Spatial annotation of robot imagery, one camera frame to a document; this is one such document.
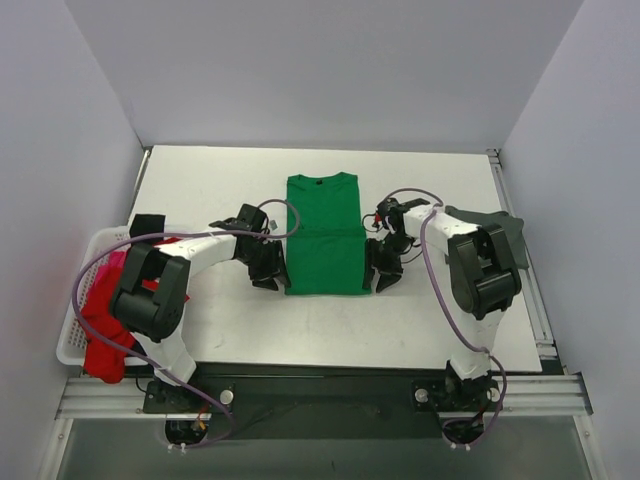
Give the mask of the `green t shirt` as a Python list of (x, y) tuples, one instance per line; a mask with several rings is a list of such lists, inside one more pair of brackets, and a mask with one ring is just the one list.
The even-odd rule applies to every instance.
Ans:
[(299, 216), (289, 214), (286, 266), (291, 285), (289, 296), (361, 296), (371, 293), (363, 286), (365, 242), (361, 224), (358, 177), (339, 172), (328, 177), (302, 174), (287, 179), (286, 200)]

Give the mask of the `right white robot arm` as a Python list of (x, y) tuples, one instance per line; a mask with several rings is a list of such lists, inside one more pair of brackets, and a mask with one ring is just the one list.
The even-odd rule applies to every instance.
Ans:
[(489, 375), (499, 324), (521, 292), (521, 278), (504, 229), (457, 219), (443, 206), (418, 198), (382, 200), (373, 227), (384, 236), (365, 242), (363, 286), (381, 293), (404, 274), (402, 256), (421, 248), (428, 279), (449, 327), (457, 337), (443, 383), (448, 404), (465, 408), (476, 400), (476, 379)]

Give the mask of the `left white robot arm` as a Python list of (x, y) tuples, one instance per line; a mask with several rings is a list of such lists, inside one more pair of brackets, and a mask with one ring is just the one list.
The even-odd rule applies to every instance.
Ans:
[(202, 399), (201, 385), (191, 379), (196, 361), (182, 335), (192, 278), (217, 264), (238, 261), (247, 267), (254, 287), (289, 287), (282, 241), (293, 234), (273, 233), (268, 215), (244, 204), (236, 216), (204, 230), (175, 233), (175, 242), (153, 244), (150, 235), (132, 240), (109, 313), (133, 335), (155, 376), (169, 384), (166, 398), (177, 410), (191, 411)]

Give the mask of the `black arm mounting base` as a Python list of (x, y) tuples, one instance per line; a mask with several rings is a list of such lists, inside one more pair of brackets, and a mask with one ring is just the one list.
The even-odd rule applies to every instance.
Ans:
[(143, 411), (164, 414), (170, 440), (405, 440), (473, 444), (493, 425), (503, 377), (442, 370), (202, 363), (187, 386), (155, 378)]

